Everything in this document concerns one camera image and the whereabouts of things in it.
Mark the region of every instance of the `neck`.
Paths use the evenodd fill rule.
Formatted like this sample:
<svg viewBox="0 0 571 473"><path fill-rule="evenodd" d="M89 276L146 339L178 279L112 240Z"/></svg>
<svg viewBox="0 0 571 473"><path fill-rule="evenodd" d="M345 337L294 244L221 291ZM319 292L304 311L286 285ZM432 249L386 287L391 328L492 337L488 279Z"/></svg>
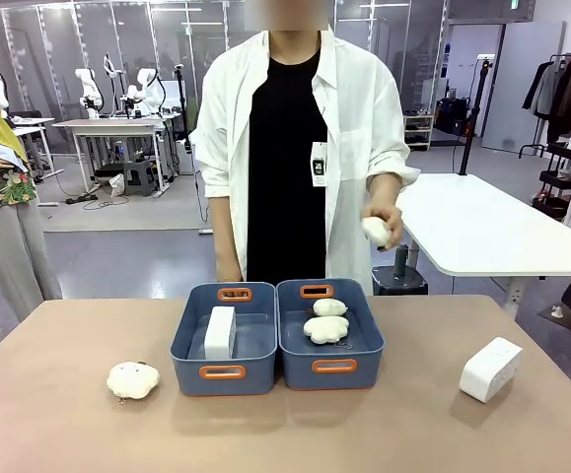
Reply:
<svg viewBox="0 0 571 473"><path fill-rule="evenodd" d="M301 64L321 47L319 32L269 32L269 55L281 64Z"/></svg>

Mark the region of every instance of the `orange handle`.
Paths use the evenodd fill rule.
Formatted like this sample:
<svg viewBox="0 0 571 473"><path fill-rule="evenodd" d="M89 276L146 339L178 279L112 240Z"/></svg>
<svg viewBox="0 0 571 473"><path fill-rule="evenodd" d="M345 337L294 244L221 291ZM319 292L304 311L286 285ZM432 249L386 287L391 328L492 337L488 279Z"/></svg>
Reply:
<svg viewBox="0 0 571 473"><path fill-rule="evenodd" d="M205 366L199 369L199 377L204 379L242 379L246 377L246 367L241 365L231 365L228 367Z"/></svg>
<svg viewBox="0 0 571 473"><path fill-rule="evenodd" d="M235 293L242 293L241 296L235 296ZM245 303L252 299L252 289L248 288L222 288L217 291L217 299L222 303Z"/></svg>
<svg viewBox="0 0 571 473"><path fill-rule="evenodd" d="M334 290L331 284L308 284L301 288L301 298L303 299L326 299L332 298L333 294Z"/></svg>
<svg viewBox="0 0 571 473"><path fill-rule="evenodd" d="M357 370L357 361L352 358L346 360L315 360L312 363L312 371L325 372L354 372Z"/></svg>

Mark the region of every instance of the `blue storage bin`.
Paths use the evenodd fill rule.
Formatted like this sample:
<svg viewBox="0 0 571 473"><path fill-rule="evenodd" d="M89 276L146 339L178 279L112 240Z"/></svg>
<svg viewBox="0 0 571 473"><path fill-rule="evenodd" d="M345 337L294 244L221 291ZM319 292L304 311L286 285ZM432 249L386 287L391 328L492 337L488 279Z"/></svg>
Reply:
<svg viewBox="0 0 571 473"><path fill-rule="evenodd" d="M278 343L285 382L292 389L371 387L386 346L359 283L350 279L284 281L276 287ZM314 302L346 304L348 335L337 344L316 345L303 332Z"/></svg>
<svg viewBox="0 0 571 473"><path fill-rule="evenodd" d="M203 284L190 292L171 346L179 390L187 396L264 394L274 385L276 290L265 283ZM216 305L235 308L232 360L205 360L204 337Z"/></svg>

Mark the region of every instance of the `white rectangular box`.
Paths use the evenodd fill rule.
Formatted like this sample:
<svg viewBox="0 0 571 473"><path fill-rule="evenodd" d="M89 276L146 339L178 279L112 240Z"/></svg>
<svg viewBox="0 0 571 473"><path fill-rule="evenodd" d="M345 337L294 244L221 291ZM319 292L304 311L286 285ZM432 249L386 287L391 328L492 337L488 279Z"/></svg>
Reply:
<svg viewBox="0 0 571 473"><path fill-rule="evenodd" d="M204 338L206 360L232 359L236 330L235 308L220 305L213 307Z"/></svg>
<svg viewBox="0 0 571 473"><path fill-rule="evenodd" d="M461 391L487 402L515 376L521 355L522 348L504 338L494 338L466 362Z"/></svg>

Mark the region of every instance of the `name tag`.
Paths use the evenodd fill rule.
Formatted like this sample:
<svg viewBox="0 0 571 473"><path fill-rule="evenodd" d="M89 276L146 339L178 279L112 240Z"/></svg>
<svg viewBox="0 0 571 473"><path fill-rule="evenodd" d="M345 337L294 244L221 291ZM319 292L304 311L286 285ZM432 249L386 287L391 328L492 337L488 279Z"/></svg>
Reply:
<svg viewBox="0 0 571 473"><path fill-rule="evenodd" d="M326 187L326 147L326 143L315 142L312 145L310 166L314 187Z"/></svg>

